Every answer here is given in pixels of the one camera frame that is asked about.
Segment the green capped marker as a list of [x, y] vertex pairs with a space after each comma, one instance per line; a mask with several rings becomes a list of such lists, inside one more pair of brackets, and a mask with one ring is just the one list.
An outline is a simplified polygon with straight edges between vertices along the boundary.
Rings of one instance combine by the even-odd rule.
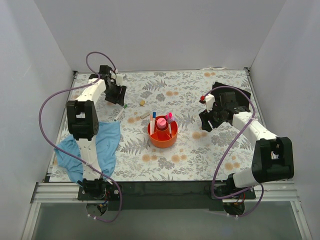
[[115, 121], [115, 122], [120, 119], [120, 117], [122, 116], [122, 114], [124, 113], [124, 111], [125, 111], [125, 109], [126, 109], [127, 107], [128, 107], [127, 104], [125, 104], [125, 105], [123, 106], [123, 108], [121, 109], [121, 111], [120, 111], [120, 112], [117, 114], [117, 116], [114, 118], [114, 121]]

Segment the silver pen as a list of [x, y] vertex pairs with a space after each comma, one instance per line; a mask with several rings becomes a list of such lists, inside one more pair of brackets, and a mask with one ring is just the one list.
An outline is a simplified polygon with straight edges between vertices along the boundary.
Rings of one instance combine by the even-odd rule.
[[170, 138], [172, 139], [173, 134], [172, 134], [172, 125], [171, 125], [171, 123], [172, 123], [172, 121], [168, 120], [169, 135], [170, 135]]

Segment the blue capped marker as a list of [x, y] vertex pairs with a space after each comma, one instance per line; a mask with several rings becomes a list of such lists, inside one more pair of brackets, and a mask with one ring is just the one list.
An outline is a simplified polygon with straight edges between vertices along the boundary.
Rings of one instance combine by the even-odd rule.
[[152, 130], [152, 132], [154, 132], [155, 123], [156, 123], [156, 112], [154, 111], [154, 112], [152, 113], [152, 122], [151, 122], [151, 130]]

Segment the pink capped glue bottle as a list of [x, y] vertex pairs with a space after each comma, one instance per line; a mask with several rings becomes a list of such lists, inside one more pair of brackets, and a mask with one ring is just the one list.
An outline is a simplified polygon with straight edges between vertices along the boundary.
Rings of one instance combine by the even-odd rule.
[[165, 131], [168, 128], [168, 122], [164, 117], [160, 117], [156, 121], [156, 128], [159, 131]]

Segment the orange round divided organizer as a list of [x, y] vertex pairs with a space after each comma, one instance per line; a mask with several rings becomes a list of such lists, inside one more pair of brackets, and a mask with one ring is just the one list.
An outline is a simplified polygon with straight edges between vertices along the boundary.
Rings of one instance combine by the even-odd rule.
[[170, 138], [169, 124], [168, 124], [168, 128], [164, 131], [160, 131], [157, 129], [157, 119], [159, 118], [165, 118], [165, 116], [160, 115], [156, 117], [153, 134], [150, 135], [150, 123], [147, 126], [147, 133], [148, 133], [149, 140], [157, 148], [165, 149], [165, 148], [172, 147], [178, 137], [178, 130], [179, 130], [178, 123], [176, 121], [171, 123], [172, 138]]

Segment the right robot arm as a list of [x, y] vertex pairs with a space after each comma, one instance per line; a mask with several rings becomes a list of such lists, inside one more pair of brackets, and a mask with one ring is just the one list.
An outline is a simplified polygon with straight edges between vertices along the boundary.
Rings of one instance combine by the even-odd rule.
[[237, 199], [251, 187], [259, 184], [289, 180], [295, 174], [293, 144], [288, 137], [279, 137], [255, 119], [256, 109], [250, 97], [235, 87], [221, 87], [222, 92], [212, 91], [201, 96], [206, 109], [199, 114], [201, 128], [211, 132], [222, 123], [229, 123], [239, 132], [228, 150], [244, 135], [254, 146], [251, 167], [228, 176], [224, 185], [215, 187], [218, 170], [213, 174], [211, 196], [214, 199]]

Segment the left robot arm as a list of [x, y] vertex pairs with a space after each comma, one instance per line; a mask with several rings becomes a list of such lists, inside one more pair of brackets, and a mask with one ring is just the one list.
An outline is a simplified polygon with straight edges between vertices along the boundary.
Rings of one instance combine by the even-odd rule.
[[80, 185], [85, 194], [101, 200], [107, 194], [107, 183], [98, 162], [96, 136], [100, 127], [95, 104], [105, 94], [106, 101], [123, 107], [127, 87], [122, 85], [123, 78], [118, 78], [116, 71], [108, 65], [101, 65], [98, 73], [91, 74], [89, 83], [78, 98], [66, 103], [67, 123], [83, 160]]

